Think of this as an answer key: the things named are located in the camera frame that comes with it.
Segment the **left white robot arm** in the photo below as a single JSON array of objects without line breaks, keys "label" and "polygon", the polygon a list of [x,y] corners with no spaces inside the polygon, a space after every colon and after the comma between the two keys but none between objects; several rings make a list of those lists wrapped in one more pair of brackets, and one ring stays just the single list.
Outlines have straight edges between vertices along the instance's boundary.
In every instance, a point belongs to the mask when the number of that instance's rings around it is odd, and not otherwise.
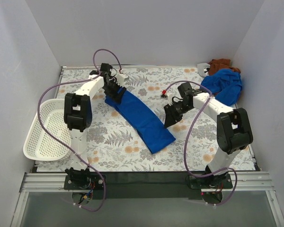
[{"label": "left white robot arm", "polygon": [[93,120],[92,98],[102,89],[106,96],[118,104],[121,103],[126,91],[124,83],[129,77],[122,70],[113,75],[112,70],[111,65],[102,63],[99,70],[92,71],[89,77],[83,80],[79,89],[67,93],[64,97],[63,119],[68,132],[65,144],[69,153],[74,156],[67,173],[71,170],[83,171],[89,167],[87,132]]}]

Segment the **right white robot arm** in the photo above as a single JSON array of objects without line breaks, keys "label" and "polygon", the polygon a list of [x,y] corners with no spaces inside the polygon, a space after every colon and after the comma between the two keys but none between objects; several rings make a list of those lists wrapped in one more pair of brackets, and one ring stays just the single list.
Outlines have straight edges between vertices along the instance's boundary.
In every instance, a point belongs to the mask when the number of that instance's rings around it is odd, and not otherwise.
[{"label": "right white robot arm", "polygon": [[206,166],[203,175],[189,172],[208,187],[215,188],[226,179],[235,157],[253,142],[248,113],[244,108],[235,109],[216,100],[204,86],[193,89],[193,82],[188,80],[180,80],[179,84],[179,101],[171,98],[164,106],[164,126],[168,128],[180,122],[183,115],[192,109],[198,109],[199,113],[206,114],[216,122],[218,149],[214,158]]}]

